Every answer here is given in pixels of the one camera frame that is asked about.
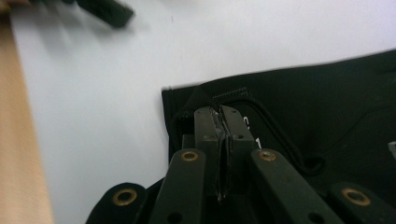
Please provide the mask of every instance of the white table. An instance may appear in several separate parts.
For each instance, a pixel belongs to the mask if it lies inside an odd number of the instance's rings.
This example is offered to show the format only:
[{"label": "white table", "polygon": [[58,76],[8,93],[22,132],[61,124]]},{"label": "white table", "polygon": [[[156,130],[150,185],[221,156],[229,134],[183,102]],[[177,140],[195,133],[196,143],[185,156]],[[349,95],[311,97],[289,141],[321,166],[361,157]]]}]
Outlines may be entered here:
[{"label": "white table", "polygon": [[161,89],[396,48],[394,0],[126,3],[137,16],[120,31],[62,4],[13,13],[56,223],[165,175]]}]

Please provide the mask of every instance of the brass screw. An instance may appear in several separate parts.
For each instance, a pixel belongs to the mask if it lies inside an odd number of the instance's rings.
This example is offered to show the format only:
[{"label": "brass screw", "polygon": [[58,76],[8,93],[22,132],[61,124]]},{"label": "brass screw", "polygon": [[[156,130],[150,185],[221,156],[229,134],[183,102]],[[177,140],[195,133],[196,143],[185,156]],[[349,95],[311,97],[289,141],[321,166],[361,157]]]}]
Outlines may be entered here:
[{"label": "brass screw", "polygon": [[181,154],[181,159],[183,161],[196,161],[198,159],[198,154],[193,151],[187,151]]},{"label": "brass screw", "polygon": [[261,151],[259,153],[259,157],[265,161],[274,161],[276,160],[276,154],[270,151]]},{"label": "brass screw", "polygon": [[344,197],[356,205],[367,206],[371,203],[369,197],[359,190],[348,188],[343,189],[341,192],[343,193]]},{"label": "brass screw", "polygon": [[133,203],[137,198],[137,193],[134,189],[121,189],[113,196],[113,203],[117,206],[125,206],[130,203]]}]

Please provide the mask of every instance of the folded black fabric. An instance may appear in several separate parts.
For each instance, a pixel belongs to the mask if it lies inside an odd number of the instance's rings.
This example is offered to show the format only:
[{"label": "folded black fabric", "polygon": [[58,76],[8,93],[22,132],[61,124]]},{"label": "folded black fabric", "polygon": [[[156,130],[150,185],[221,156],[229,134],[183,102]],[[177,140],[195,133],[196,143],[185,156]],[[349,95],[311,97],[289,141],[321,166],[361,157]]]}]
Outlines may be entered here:
[{"label": "folded black fabric", "polygon": [[163,91],[169,158],[208,105],[239,110],[258,147],[282,153],[320,194],[353,182],[396,207],[396,50]]}]

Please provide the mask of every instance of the wood surface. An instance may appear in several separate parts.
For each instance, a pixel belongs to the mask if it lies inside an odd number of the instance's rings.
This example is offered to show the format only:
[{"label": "wood surface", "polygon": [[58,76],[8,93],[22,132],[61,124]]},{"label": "wood surface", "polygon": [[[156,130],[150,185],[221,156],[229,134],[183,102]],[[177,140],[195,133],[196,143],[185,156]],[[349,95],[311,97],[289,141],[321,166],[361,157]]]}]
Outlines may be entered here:
[{"label": "wood surface", "polygon": [[0,15],[0,223],[53,223],[21,64]]}]

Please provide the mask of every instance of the black cloth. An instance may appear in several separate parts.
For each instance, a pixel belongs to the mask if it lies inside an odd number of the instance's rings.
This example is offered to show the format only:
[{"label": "black cloth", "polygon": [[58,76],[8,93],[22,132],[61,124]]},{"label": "black cloth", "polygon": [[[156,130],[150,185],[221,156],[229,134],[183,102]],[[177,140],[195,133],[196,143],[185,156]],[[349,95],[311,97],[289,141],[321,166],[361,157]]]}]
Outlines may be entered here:
[{"label": "black cloth", "polygon": [[228,105],[262,148],[282,153],[325,195],[353,182],[396,207],[396,50],[340,63],[226,77],[163,91],[169,158],[193,134],[193,113]]}]

